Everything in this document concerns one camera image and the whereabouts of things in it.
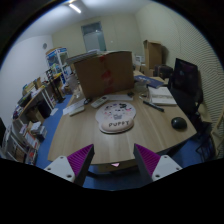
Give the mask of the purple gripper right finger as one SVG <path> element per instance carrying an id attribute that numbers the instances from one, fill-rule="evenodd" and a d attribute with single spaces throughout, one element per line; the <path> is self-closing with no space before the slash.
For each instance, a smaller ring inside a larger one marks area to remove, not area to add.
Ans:
<path id="1" fill-rule="evenodd" d="M 157 181 L 182 169 L 168 155 L 160 156 L 139 144 L 134 145 L 133 153 L 142 176 L 144 178 L 150 177 L 153 181 Z"/>

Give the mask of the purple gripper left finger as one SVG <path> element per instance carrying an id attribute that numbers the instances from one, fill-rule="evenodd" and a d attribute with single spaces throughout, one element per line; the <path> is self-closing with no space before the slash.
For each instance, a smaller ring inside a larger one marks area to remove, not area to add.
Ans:
<path id="1" fill-rule="evenodd" d="M 59 156 L 45 171 L 82 186 L 94 154 L 94 145 L 90 144 L 69 156 Z"/>

